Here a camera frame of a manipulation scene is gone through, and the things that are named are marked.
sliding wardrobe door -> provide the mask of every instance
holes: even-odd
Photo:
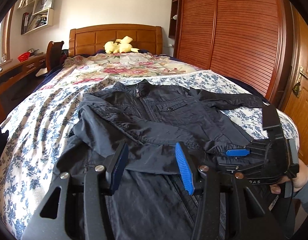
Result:
[[[288,0],[182,0],[174,56],[241,80],[279,105],[290,71]]]
[[[278,46],[277,0],[218,0],[210,69],[252,85],[264,96]]]
[[[176,56],[180,60],[209,68],[216,0],[182,0],[181,26]]]

red bowl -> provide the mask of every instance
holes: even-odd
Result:
[[[30,52],[25,52],[24,54],[21,54],[17,59],[20,62],[23,62],[29,58]]]

jacket collar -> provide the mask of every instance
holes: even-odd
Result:
[[[141,97],[146,96],[150,92],[150,89],[152,87],[153,87],[153,85],[150,84],[146,79],[143,79],[141,82],[134,84],[134,85],[126,86],[121,82],[117,82],[114,85],[115,89],[123,90],[123,91],[130,93],[130,94],[136,94],[136,90],[138,89],[139,96],[141,96]]]

wooden door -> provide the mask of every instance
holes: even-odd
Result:
[[[299,18],[299,61],[298,72],[295,83],[299,76],[300,67],[303,67],[303,73],[307,79],[301,78],[301,91],[299,97],[291,92],[287,106],[284,112],[293,120],[299,131],[300,149],[299,157],[308,164],[308,26],[303,18],[298,14]]]

metal screw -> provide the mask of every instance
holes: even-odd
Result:
[[[244,175],[243,175],[243,173],[241,173],[241,172],[237,172],[237,173],[235,173],[235,178],[237,178],[237,179],[243,179],[243,178],[244,178]]]
[[[68,172],[63,172],[60,174],[60,178],[61,179],[67,179],[69,177],[69,173]]]
[[[103,171],[103,170],[105,170],[105,167],[104,167],[103,165],[97,165],[97,166],[95,167],[95,171],[101,172],[101,171]]]
[[[201,165],[201,166],[199,167],[199,170],[200,170],[200,171],[208,171],[208,166],[206,166],[206,165]]]

